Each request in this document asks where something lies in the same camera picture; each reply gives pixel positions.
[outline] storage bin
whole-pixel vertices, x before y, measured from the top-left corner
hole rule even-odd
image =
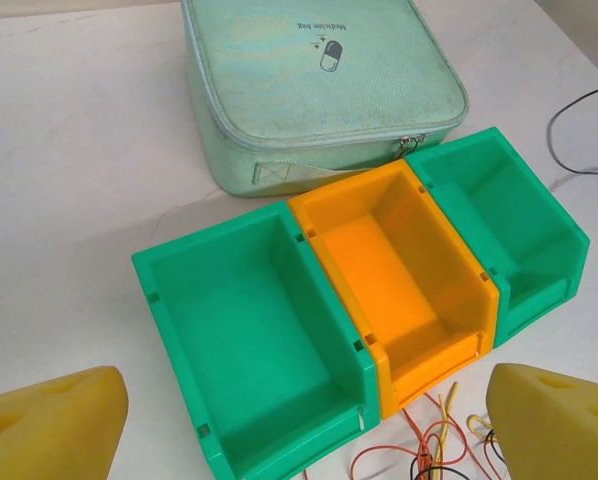
[[[497,288],[405,161],[290,207],[375,360],[383,418],[490,351]]]
[[[590,241],[499,130],[407,161],[499,288],[495,347],[575,296]]]
[[[133,262],[218,480],[289,478],[379,423],[372,358],[286,204]]]

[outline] white surface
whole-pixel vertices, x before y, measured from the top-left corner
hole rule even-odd
[[[537,0],[598,67],[598,0]]]
[[[0,17],[77,12],[97,8],[176,2],[177,0],[0,0]]]
[[[598,87],[598,71],[532,0],[418,3],[471,96],[452,137],[497,125],[546,184],[562,178],[546,122]],[[598,98],[555,134],[570,163],[598,164]],[[580,294],[451,379],[462,423],[485,413],[497,362],[598,382],[598,178],[555,194],[592,240]],[[210,177],[178,5],[0,20],[0,392],[116,365],[130,412],[110,478],[209,480],[130,255],[270,201],[230,197]],[[424,400],[411,411],[422,427],[438,418]],[[393,418],[310,478],[343,480],[356,452],[387,442],[414,445],[414,435]],[[397,462],[375,478],[404,478],[410,459],[394,453],[359,473]],[[483,478],[469,460],[461,469]]]

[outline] black cable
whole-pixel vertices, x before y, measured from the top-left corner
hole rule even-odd
[[[598,167],[589,167],[589,168],[585,168],[583,170],[575,170],[574,168],[568,167],[561,160],[559,160],[559,157],[557,156],[557,153],[555,152],[555,148],[554,148],[554,145],[552,142],[552,128],[562,113],[564,113],[566,110],[570,109],[571,107],[574,107],[576,104],[585,100],[586,98],[596,95],[597,93],[598,93],[598,89],[593,90],[592,92],[586,93],[582,97],[579,97],[578,99],[569,103],[568,105],[563,107],[561,110],[559,110],[557,113],[555,113],[554,116],[548,122],[548,126],[546,128],[546,142],[548,143],[548,151],[550,152],[550,156],[552,157],[552,159],[555,162],[557,162],[557,165],[559,165],[564,170],[569,171],[570,173],[575,173],[577,175],[598,175]]]
[[[432,467],[428,467],[425,470],[422,470],[417,474],[417,476],[413,480],[421,480],[424,477],[424,475],[427,475],[428,473],[433,472],[435,470],[443,470],[444,472],[454,473],[455,475],[458,475],[465,480],[470,480],[469,477],[461,473],[459,470],[455,470],[454,468],[450,467],[444,467],[442,465],[433,465]]]
[[[487,443],[488,441],[490,441],[490,447],[492,448],[492,451],[495,452],[495,455],[497,455],[499,460],[501,460],[503,462],[503,464],[505,465],[506,461],[504,460],[503,455],[501,455],[495,448],[495,431],[494,430],[490,430],[488,432],[488,435],[486,435],[485,442]]]
[[[418,456],[413,458],[410,464],[410,480],[414,480],[415,478],[415,463],[417,463],[417,460],[419,460]]]
[[[408,155],[412,155],[413,153],[415,153],[417,151],[417,148],[419,148],[419,140],[417,140],[416,137],[413,137],[413,140],[415,142],[415,146],[411,151],[408,152]]]

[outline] yellow sponge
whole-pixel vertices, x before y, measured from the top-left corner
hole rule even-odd
[[[127,413],[114,367],[1,394],[0,480],[105,479]]]
[[[486,403],[514,480],[598,478],[598,384],[499,364]]]

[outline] red wire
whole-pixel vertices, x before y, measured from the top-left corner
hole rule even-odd
[[[439,442],[439,444],[441,444],[441,439],[439,438],[439,435],[437,435],[436,433],[431,433],[431,430],[439,425],[444,425],[444,424],[448,424],[451,427],[453,427],[455,430],[457,430],[457,432],[459,433],[459,436],[461,437],[461,440],[464,444],[464,450],[463,450],[463,453],[459,457],[457,457],[456,459],[451,460],[451,461],[447,461],[447,462],[444,461],[443,456],[442,456],[442,460],[439,463],[439,465],[454,465],[456,463],[461,462],[466,457],[466,455],[468,453],[468,449],[469,449],[468,439],[466,438],[466,435],[463,432],[463,430],[461,430],[461,428],[456,423],[453,423],[453,421],[450,421],[450,420],[440,420],[440,421],[435,422],[432,425],[430,425],[428,427],[428,429],[426,430],[425,434],[421,434],[421,438],[423,438],[424,441],[420,442],[418,452],[414,452],[412,450],[409,450],[407,448],[400,447],[397,445],[377,445],[377,446],[369,447],[369,448],[366,448],[365,450],[362,450],[361,452],[359,452],[357,454],[357,456],[352,461],[352,464],[350,465],[350,479],[351,480],[355,479],[354,470],[355,470],[355,466],[357,465],[357,462],[361,459],[361,457],[363,457],[364,455],[366,455],[370,452],[374,452],[377,450],[397,450],[397,451],[400,451],[403,453],[408,453],[414,457],[419,457],[419,458],[421,458],[424,453],[428,453],[428,456],[429,456],[430,453],[429,453],[427,439],[435,437],[437,439],[437,441]]]
[[[453,423],[453,421],[450,421],[450,420],[439,420],[438,422],[435,422],[428,427],[428,430],[426,430],[424,437],[430,438],[431,436],[434,435],[437,437],[437,439],[439,440],[439,444],[441,445],[441,439],[439,439],[439,436],[436,434],[430,433],[430,431],[433,428],[438,427],[440,425],[444,425],[444,424],[450,425],[451,427],[453,427],[457,431],[457,433],[461,437],[461,441],[463,442],[463,452],[461,453],[461,455],[454,460],[443,462],[444,465],[455,465],[455,464],[459,463],[460,461],[462,461],[464,458],[466,458],[466,455],[468,454],[468,439],[466,438],[466,434],[456,423]]]
[[[501,476],[499,475],[499,472],[497,471],[497,469],[495,468],[495,466],[490,461],[490,456],[488,455],[488,448],[486,448],[487,446],[488,446],[488,442],[484,440],[484,442],[483,442],[483,454],[486,456],[486,460],[488,461],[488,465],[490,465],[490,468],[492,468],[492,471],[495,472],[495,475],[497,476],[497,478],[499,480],[503,480],[501,478]]]
[[[439,404],[439,402],[437,402],[434,398],[432,398],[428,393],[426,393],[425,396],[428,398],[428,400],[430,400],[438,408],[441,408],[441,405]],[[436,438],[437,442],[439,442],[439,445],[441,445],[441,439],[439,438],[439,435],[436,433],[432,433],[432,430],[434,428],[436,428],[440,425],[444,425],[444,424],[450,425],[457,431],[457,433],[461,437],[461,441],[463,442],[464,449],[459,457],[457,457],[456,459],[451,460],[451,461],[443,460],[443,450],[441,449],[441,458],[440,458],[440,462],[438,463],[438,465],[454,465],[454,464],[461,462],[466,457],[466,455],[470,455],[472,460],[481,469],[481,471],[486,476],[486,478],[488,480],[493,480],[493,478],[488,474],[488,471],[481,464],[481,462],[475,455],[474,451],[470,447],[470,443],[468,442],[465,432],[463,431],[463,429],[461,428],[459,423],[452,417],[452,415],[448,414],[448,420],[440,420],[438,422],[434,422],[432,425],[430,425],[428,427],[428,429],[426,430],[425,433],[421,433],[421,430],[419,429],[419,427],[417,426],[415,421],[412,419],[412,417],[410,417],[410,415],[408,414],[408,412],[405,409],[403,409],[403,413],[406,417],[406,420],[410,424],[410,427],[412,428],[412,430],[415,432],[415,435],[417,435],[417,438],[419,439],[418,451],[414,452],[408,448],[400,447],[398,445],[377,445],[374,447],[366,448],[365,450],[362,450],[361,452],[359,452],[357,454],[357,456],[353,459],[352,464],[350,465],[350,480],[355,480],[355,474],[354,474],[355,466],[357,465],[357,462],[359,462],[361,457],[363,457],[364,455],[366,455],[370,452],[374,452],[374,451],[378,451],[378,450],[396,450],[399,452],[408,453],[408,454],[413,455],[418,458],[419,471],[423,471],[427,468],[430,468],[430,466],[436,462],[434,462],[433,457],[430,455],[430,447],[429,447],[428,443],[431,438]],[[484,443],[484,453],[486,455],[486,460],[488,461],[490,468],[492,468],[492,470],[495,472],[495,475],[497,476],[497,480],[503,480],[502,477],[499,475],[499,472],[497,471],[497,469],[494,467],[494,465],[490,461],[490,457],[488,456],[488,451],[485,447],[486,447],[486,444]],[[308,476],[307,476],[306,472],[304,472],[304,480],[308,480]]]
[[[419,468],[420,472],[422,472],[424,470],[428,470],[428,468],[430,468],[430,466],[432,465],[430,449],[428,448],[428,443],[426,442],[426,439],[424,438],[423,434],[421,433],[421,430],[419,430],[419,427],[417,426],[415,421],[412,419],[412,417],[410,415],[408,415],[408,412],[406,411],[406,409],[404,408],[401,411],[403,412],[403,414],[406,417],[406,420],[410,424],[410,428],[412,428],[412,430],[415,432],[415,435],[417,435],[417,438],[419,439],[417,467]],[[428,480],[428,474],[425,474],[422,477],[422,480]]]
[[[357,454],[357,456],[354,458],[354,460],[352,461],[352,464],[350,465],[350,480],[355,480],[355,465],[357,464],[359,459],[361,457],[363,457],[365,454],[374,452],[377,450],[397,450],[399,452],[409,453],[410,455],[413,455],[415,457],[418,456],[417,452],[413,452],[412,450],[409,450],[404,447],[400,447],[398,445],[377,445],[374,447],[366,448],[365,450],[362,450],[361,452],[359,452]]]
[[[428,400],[430,400],[432,403],[434,403],[438,408],[441,408],[441,405],[439,405],[439,402],[437,402],[434,398],[432,398],[428,393],[425,393],[424,395],[428,398]],[[454,424],[455,428],[461,430],[461,432],[463,433],[463,429],[459,426],[459,424],[452,417],[452,415],[448,414],[448,418],[452,421],[452,423]],[[477,464],[477,466],[481,469],[481,471],[486,476],[486,478],[488,480],[493,480],[492,477],[490,475],[488,475],[488,472],[486,471],[486,469],[484,468],[484,466],[481,464],[481,462],[477,459],[477,456],[475,455],[475,452],[473,452],[472,448],[470,448],[470,444],[468,443],[467,439],[466,439],[466,447],[468,449],[468,453],[470,454],[470,456],[472,457],[472,459],[474,460],[474,462]]]

